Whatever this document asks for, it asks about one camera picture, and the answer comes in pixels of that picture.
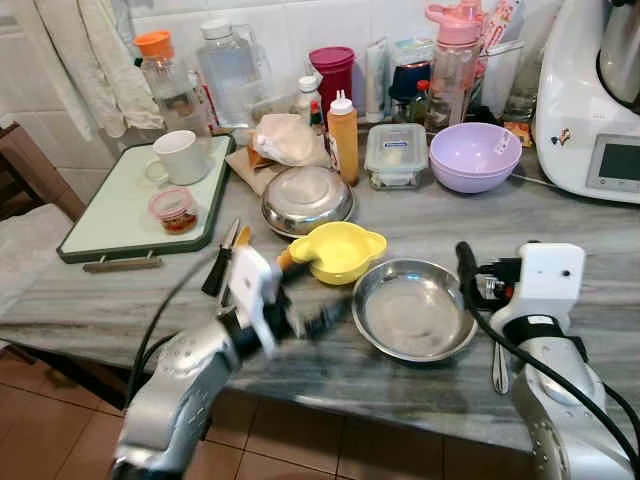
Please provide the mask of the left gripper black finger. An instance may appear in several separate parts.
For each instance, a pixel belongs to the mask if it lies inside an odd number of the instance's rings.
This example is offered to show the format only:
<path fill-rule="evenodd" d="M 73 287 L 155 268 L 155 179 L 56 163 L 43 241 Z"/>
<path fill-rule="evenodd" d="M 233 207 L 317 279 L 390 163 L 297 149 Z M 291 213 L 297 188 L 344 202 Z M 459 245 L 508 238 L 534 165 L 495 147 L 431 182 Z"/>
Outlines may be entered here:
<path fill-rule="evenodd" d="M 296 294 L 311 294 L 323 287 L 311 273 L 311 262 L 296 262 L 280 271 L 280 301 L 291 300 Z"/>
<path fill-rule="evenodd" d="M 351 298 L 339 298 L 324 306 L 305 308 L 300 314 L 301 337 L 325 337 L 346 320 L 351 307 Z"/>

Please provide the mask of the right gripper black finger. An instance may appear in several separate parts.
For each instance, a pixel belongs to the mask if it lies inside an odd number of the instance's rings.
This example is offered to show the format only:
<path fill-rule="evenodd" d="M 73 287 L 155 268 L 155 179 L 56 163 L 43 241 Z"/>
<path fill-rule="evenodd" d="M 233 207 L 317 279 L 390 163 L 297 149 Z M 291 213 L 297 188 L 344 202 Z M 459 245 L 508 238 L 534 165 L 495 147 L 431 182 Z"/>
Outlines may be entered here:
<path fill-rule="evenodd" d="M 460 288 L 462 293 L 479 293 L 479 288 L 477 288 L 476 283 L 477 261 L 470 243 L 466 241 L 458 242 L 456 246 L 454 246 L 454 252 L 456 252 L 457 256 L 457 275 L 458 278 L 460 278 Z"/>

